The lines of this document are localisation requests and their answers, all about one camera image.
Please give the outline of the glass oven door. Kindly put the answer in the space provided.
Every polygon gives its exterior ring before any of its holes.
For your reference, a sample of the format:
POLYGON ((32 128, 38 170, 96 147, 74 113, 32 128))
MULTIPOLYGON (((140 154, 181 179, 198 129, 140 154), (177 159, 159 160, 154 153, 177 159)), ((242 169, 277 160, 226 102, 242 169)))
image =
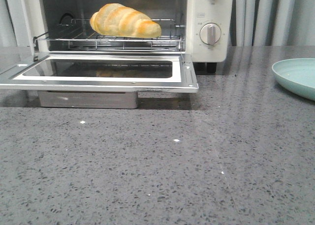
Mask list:
POLYGON ((40 53, 1 71, 0 87, 57 92, 198 91, 192 61, 184 54, 40 53))

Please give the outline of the golden bread roll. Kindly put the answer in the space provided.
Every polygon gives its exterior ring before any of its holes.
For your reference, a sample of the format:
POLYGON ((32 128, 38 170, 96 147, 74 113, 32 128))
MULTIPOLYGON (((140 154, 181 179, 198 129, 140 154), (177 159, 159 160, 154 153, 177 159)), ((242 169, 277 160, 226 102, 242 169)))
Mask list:
POLYGON ((108 3, 90 18, 91 28, 100 35, 156 38, 161 26, 146 14, 119 3, 108 3))

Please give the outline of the lower oven control knob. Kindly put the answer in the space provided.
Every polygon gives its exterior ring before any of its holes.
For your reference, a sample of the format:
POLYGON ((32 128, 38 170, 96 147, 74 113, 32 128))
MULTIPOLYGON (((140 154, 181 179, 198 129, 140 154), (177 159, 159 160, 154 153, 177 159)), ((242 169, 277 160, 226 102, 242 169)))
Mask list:
POLYGON ((205 24, 200 30, 200 39, 207 45, 215 45, 221 37, 221 29, 217 24, 205 24))

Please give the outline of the white Toshiba toaster oven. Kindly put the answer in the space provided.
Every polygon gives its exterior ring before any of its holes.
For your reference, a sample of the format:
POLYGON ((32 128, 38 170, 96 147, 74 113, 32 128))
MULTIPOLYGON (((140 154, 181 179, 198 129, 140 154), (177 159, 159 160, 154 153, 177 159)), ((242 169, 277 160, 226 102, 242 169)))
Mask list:
POLYGON ((26 0, 31 37, 52 30, 72 19, 88 19, 108 3, 119 3, 154 19, 173 19, 185 25, 184 49, 198 71, 215 72, 215 64, 226 59, 232 0, 26 0), (200 39, 205 24, 214 23, 221 29, 215 45, 200 39))

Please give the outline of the grey curtain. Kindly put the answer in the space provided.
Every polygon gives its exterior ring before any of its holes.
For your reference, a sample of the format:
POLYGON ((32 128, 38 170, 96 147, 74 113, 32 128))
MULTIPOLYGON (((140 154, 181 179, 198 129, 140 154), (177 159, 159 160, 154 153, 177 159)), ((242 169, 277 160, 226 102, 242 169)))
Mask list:
MULTIPOLYGON (((27 47, 26 0, 0 0, 1 47, 27 47)), ((232 46, 313 46, 315 0, 233 0, 232 46)))

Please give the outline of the light green plate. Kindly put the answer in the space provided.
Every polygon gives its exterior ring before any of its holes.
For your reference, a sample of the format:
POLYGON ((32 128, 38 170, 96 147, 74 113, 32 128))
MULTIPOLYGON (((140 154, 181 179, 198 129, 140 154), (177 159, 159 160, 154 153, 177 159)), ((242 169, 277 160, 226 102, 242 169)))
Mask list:
POLYGON ((272 65, 275 80, 288 91, 315 100, 315 59, 297 58, 272 65))

